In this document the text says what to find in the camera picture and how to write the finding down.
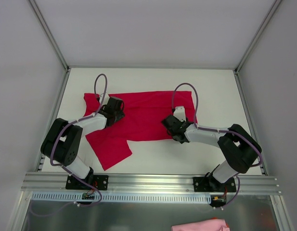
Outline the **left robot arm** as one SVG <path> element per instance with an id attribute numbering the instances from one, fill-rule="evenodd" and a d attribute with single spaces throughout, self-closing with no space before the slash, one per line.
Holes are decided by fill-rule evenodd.
<path id="1" fill-rule="evenodd" d="M 88 189 L 93 184 L 93 169 L 78 157 L 82 137 L 104 130 L 121 120 L 125 114 L 122 99 L 102 94 L 97 111 L 78 120 L 57 118 L 52 123 L 40 151 L 50 159 L 52 166 L 60 166 L 77 177 L 77 184 Z"/>

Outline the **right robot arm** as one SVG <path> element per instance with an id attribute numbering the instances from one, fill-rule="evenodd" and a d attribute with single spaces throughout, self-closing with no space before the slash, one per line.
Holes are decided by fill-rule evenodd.
<path id="1" fill-rule="evenodd" d="M 169 115 L 161 121 L 168 134 L 179 143 L 200 142 L 221 149 L 225 161 L 208 178 L 208 187 L 219 191 L 231 177 L 245 174 L 251 167 L 262 164 L 259 144 L 238 124 L 228 129 L 200 127 L 188 120 L 181 121 Z"/>

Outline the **red t-shirt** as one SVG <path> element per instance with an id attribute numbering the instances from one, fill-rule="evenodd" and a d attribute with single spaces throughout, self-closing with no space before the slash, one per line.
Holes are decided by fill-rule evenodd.
<path id="1" fill-rule="evenodd" d="M 171 106 L 183 106 L 188 119 L 193 119 L 195 109 L 190 91 L 148 91 L 113 93 L 123 100 L 124 118 L 114 125 L 86 135 L 103 170 L 108 170 L 132 155 L 128 141 L 168 140 L 162 125 L 172 112 Z"/>

